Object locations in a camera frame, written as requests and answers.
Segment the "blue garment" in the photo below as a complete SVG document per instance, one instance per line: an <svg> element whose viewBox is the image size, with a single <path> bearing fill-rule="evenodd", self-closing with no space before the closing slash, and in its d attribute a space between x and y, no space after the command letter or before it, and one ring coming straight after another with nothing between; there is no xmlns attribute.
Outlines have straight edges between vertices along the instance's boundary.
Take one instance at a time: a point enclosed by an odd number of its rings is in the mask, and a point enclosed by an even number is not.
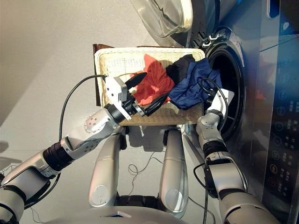
<svg viewBox="0 0 299 224"><path fill-rule="evenodd" d="M220 88L222 87L220 71L212 70L207 58L199 62L190 62L186 77L169 92L171 102L179 109L187 110L195 104L206 101L208 95L199 85L203 77L213 80Z"/></svg>

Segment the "washing machine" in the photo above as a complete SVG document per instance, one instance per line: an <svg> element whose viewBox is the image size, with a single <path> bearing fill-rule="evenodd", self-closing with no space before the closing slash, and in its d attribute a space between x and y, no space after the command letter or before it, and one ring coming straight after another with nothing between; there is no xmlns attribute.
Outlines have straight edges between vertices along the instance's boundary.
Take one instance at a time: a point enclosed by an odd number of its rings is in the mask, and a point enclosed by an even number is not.
<svg viewBox="0 0 299 224"><path fill-rule="evenodd" d="M299 223L296 0L131 0L160 46L200 48L235 97L222 137L255 195Z"/></svg>

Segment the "clothing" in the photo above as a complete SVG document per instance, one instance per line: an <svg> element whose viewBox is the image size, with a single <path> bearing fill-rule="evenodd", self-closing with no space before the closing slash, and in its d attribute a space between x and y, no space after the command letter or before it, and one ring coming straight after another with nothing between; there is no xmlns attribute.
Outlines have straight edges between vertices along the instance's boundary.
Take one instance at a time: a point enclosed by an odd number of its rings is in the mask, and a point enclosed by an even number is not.
<svg viewBox="0 0 299 224"><path fill-rule="evenodd" d="M204 102L208 95L200 87L199 82L203 77L210 78L219 87L222 87L219 70L212 70L207 58L199 62L191 62L189 64L187 75L181 82L176 84L169 93L171 102L179 109L187 110L195 104Z"/></svg>
<svg viewBox="0 0 299 224"><path fill-rule="evenodd" d="M174 86L173 80L166 75L166 70L160 62L147 54L144 55L144 62L144 72L147 72L147 75L136 86L136 92L133 93L140 105L150 104L155 98L169 92Z"/></svg>
<svg viewBox="0 0 299 224"><path fill-rule="evenodd" d="M178 84L186 77L190 62L195 62L193 56L185 55L166 68L167 75L174 81L175 84Z"/></svg>

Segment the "wicker basket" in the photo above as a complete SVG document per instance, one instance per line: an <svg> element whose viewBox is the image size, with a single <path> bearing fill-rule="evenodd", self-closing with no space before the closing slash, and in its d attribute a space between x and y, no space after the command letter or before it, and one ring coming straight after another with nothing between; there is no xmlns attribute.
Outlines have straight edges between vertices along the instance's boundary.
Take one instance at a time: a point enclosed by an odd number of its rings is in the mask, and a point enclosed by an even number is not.
<svg viewBox="0 0 299 224"><path fill-rule="evenodd" d="M166 68L184 55L192 54L195 61L205 57L200 49L185 48L109 48L101 49L95 53L95 65L97 74L105 74L110 77L120 77L124 82L130 79L130 74L143 70L145 67L144 54L155 58ZM100 100L102 105L110 103L106 96L105 82L98 79ZM177 125L196 124L197 119L202 116L202 104L197 104L188 110L180 110L172 103L164 104L159 110L149 117L141 117L138 114L132 116L130 121L125 120L120 125Z"/></svg>

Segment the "floor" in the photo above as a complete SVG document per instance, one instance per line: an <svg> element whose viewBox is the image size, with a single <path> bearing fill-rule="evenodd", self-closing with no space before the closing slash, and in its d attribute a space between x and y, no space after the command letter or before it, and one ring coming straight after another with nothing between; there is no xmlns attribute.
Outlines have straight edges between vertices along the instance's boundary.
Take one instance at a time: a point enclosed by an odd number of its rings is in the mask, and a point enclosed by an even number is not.
<svg viewBox="0 0 299 224"><path fill-rule="evenodd" d="M58 141L61 107L72 87L94 74L93 43L115 47L156 43L145 30L129 0L1 0L0 1L0 170L17 165ZM99 108L95 105L95 85L83 84L67 105L63 135L81 125ZM143 168L151 153L163 149L163 131L148 128L147 136L158 139L151 145L134 138L120 154L120 194L130 192L132 175L128 165ZM189 195L204 203L204 190L196 183L192 169L196 163L184 139L188 166ZM88 209L90 178L102 143L94 151L63 170L53 192L34 206L43 222ZM163 160L162 152L155 156ZM151 161L135 181L133 194L156 196L162 165ZM209 200L209 209L220 223L217 201ZM201 223L203 209L189 201L183 220ZM23 214L21 224L35 223L31 210ZM213 223L208 215L209 224Z"/></svg>

